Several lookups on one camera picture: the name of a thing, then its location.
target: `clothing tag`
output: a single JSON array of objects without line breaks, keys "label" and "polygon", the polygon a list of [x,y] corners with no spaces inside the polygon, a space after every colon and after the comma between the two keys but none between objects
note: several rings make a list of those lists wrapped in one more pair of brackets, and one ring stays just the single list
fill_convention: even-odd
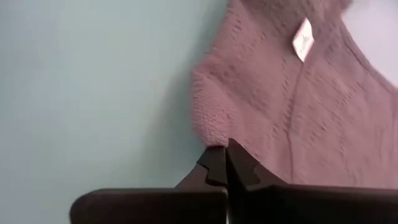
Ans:
[{"label": "clothing tag", "polygon": [[314,42],[310,21],[305,18],[293,39],[293,47],[299,59],[304,62]]}]

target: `pink knit sweater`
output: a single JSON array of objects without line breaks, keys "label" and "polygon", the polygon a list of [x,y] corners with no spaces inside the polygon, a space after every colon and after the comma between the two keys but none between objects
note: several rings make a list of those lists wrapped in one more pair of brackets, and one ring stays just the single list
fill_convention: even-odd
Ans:
[{"label": "pink knit sweater", "polygon": [[[396,89],[340,15],[347,0],[229,0],[193,73],[193,124],[207,146],[233,138],[290,183],[398,188]],[[292,38],[303,19],[305,63]]]}]

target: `wall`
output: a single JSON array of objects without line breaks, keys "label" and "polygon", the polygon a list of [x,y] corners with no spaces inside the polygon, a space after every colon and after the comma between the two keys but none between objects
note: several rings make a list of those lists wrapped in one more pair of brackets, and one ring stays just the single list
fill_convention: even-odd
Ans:
[{"label": "wall", "polygon": [[190,70],[226,0],[0,1],[0,223],[103,187],[173,187],[204,149]]},{"label": "wall", "polygon": [[372,65],[398,86],[398,1],[354,0],[343,20]]}]

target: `knit fabric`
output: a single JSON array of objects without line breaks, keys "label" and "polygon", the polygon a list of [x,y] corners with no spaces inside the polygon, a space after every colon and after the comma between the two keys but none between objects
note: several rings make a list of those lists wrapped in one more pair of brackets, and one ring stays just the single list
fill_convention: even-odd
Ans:
[{"label": "knit fabric", "polygon": [[[347,0],[229,0],[193,71],[193,125],[207,146],[237,140],[286,182],[397,188],[396,89],[341,20]],[[304,18],[305,63],[292,39]]]}]

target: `white label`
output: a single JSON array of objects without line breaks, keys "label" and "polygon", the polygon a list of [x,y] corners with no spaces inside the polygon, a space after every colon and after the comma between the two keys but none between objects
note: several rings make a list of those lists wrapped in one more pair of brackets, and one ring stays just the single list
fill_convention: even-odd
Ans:
[{"label": "white label", "polygon": [[293,39],[294,50],[302,62],[307,57],[313,42],[311,23],[305,18]]}]

